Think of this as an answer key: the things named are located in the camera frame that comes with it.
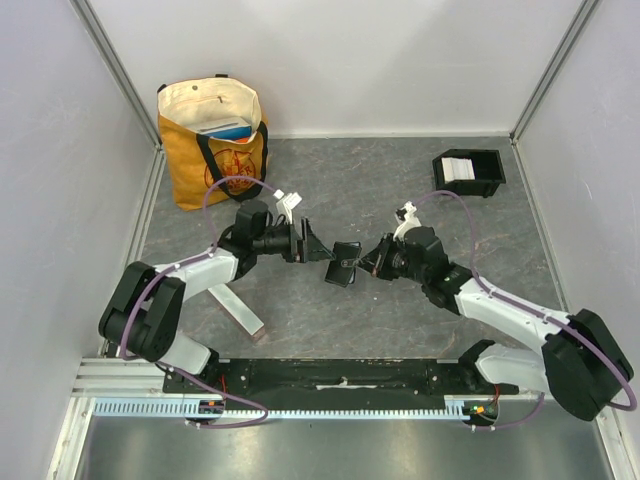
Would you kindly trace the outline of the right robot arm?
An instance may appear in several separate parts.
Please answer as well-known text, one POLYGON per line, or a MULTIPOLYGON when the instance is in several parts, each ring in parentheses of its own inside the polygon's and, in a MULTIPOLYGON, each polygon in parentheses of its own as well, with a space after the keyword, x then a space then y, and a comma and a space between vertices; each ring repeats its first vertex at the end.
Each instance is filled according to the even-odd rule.
POLYGON ((467 392, 491 384, 510 384, 551 396, 565 411, 585 421, 603 408, 638 406, 630 386, 634 371, 602 318, 582 309, 576 314, 541 307, 492 285, 451 261, 430 227, 392 233, 358 265, 371 276, 416 282, 435 306, 483 322, 521 343, 521 348, 490 343, 476 359, 458 368, 467 392))

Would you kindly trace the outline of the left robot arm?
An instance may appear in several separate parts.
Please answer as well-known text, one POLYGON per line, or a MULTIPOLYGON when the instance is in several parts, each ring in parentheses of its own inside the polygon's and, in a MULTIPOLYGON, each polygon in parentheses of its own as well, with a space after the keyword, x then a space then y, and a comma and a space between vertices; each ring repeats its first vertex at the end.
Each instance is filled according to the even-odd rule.
POLYGON ((250 200, 240 206, 218 243, 204 252, 166 265, 129 264, 100 318, 98 332, 123 354, 185 371, 190 386, 210 392, 220 380, 219 354, 178 331, 183 304, 242 278, 260 255, 279 255, 288 263, 335 258, 308 219, 303 218, 297 229, 290 215, 273 216, 266 203, 250 200))

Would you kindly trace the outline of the black leather card holder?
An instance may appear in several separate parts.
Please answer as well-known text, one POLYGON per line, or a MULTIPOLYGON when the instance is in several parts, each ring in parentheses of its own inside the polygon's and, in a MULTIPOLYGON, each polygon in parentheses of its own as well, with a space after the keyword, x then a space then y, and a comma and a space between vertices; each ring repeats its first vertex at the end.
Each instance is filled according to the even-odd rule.
POLYGON ((325 274, 326 283, 347 287, 355 281, 356 268, 362 252, 360 242, 335 242, 334 259, 330 261, 325 274))

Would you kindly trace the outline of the black plastic card bin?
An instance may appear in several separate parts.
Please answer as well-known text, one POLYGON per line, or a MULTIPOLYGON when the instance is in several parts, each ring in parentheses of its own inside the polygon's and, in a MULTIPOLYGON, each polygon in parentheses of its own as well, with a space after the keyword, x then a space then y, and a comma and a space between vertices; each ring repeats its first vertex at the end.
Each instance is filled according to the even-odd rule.
POLYGON ((498 150, 449 149, 432 160, 437 190, 488 198, 506 183, 498 150))

